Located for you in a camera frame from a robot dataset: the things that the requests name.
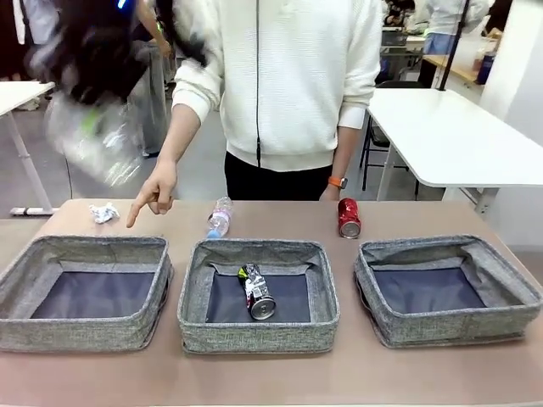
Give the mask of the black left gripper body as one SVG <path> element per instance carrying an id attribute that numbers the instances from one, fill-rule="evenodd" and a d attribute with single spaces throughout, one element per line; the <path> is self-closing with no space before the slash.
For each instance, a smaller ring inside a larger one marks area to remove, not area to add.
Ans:
<path id="1" fill-rule="evenodd" d="M 72 100 L 125 101 L 148 64 L 137 56 L 137 11 L 143 1 L 26 1 L 32 78 L 53 82 Z"/>

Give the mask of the person's right hand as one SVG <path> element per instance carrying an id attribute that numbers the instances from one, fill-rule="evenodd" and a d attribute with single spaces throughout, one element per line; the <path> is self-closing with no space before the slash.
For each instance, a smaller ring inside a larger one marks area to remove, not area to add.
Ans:
<path id="1" fill-rule="evenodd" d="M 126 227 L 134 226 L 144 206 L 148 206 L 155 215 L 165 215 L 172 207 L 176 182 L 176 161 L 159 158 L 154 170 L 143 183 L 132 203 L 126 219 Z"/>

